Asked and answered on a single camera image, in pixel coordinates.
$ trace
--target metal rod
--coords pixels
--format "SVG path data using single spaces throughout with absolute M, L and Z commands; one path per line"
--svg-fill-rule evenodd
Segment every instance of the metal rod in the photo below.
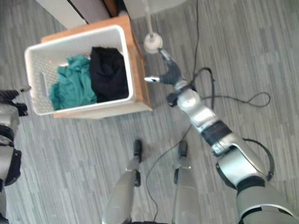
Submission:
M 153 27 L 151 25 L 151 19 L 150 19 L 150 7 L 149 7 L 149 1 L 148 0 L 142 0 L 144 4 L 144 13 L 145 13 L 145 20 L 148 26 L 149 30 L 149 36 L 151 40 L 154 38 L 154 32 Z

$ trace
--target plastic basket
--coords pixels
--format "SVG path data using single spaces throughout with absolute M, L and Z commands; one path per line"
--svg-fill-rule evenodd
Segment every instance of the plastic basket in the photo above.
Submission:
M 128 81 L 128 97 L 91 105 L 55 111 L 49 99 L 50 87 L 58 81 L 57 67 L 67 65 L 67 58 L 76 55 L 89 57 L 92 47 L 117 48 L 124 57 Z M 30 46 L 25 51 L 30 95 L 38 115 L 82 112 L 123 105 L 135 101 L 133 77 L 123 29 L 113 25 Z

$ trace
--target black cloth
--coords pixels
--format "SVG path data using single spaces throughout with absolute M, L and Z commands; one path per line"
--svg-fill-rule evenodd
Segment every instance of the black cloth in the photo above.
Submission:
M 128 97 L 125 63 L 117 49 L 93 47 L 89 70 L 98 103 Z

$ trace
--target green towel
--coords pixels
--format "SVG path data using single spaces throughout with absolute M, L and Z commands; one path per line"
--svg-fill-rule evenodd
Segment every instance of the green towel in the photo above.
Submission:
M 49 98 L 54 110 L 95 104 L 97 97 L 92 90 L 89 59 L 69 57 L 69 65 L 58 67 L 59 82 L 51 86 Z

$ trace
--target gray carpet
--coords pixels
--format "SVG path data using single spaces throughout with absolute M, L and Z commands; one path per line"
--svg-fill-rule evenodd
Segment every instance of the gray carpet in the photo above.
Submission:
M 196 45 L 195 1 L 153 16 L 164 47 L 191 78 Z M 138 41 L 146 35 L 143 19 L 132 22 Z M 64 28 L 34 0 L 0 0 L 0 88 L 27 84 L 23 52 L 41 37 Z M 248 99 L 259 91 L 272 95 L 262 109 L 217 99 L 215 110 L 242 137 L 263 142 L 272 151 L 276 172 L 271 181 L 299 214 L 299 1 L 200 0 L 197 68 L 210 66 L 216 93 Z M 145 55 L 147 73 L 162 74 L 158 55 Z M 207 75 L 198 78 L 201 95 L 209 95 Z M 144 143 L 142 185 L 135 191 L 132 219 L 151 220 L 155 207 L 145 176 L 155 159 L 177 143 L 189 126 L 165 96 L 171 87 L 150 85 L 153 112 L 103 120 L 53 119 L 37 116 L 29 105 L 21 119 L 16 148 L 22 150 L 22 175 L 7 187 L 7 213 L 13 224 L 95 224 L 109 194 L 132 157 L 132 143 Z M 265 98 L 256 99 L 262 104 Z M 215 171 L 216 159 L 194 129 L 187 135 L 199 192 L 201 224 L 237 222 L 235 194 Z M 268 165 L 258 147 L 252 148 Z M 171 221 L 177 149 L 167 154 L 149 178 L 159 204 L 157 221 Z

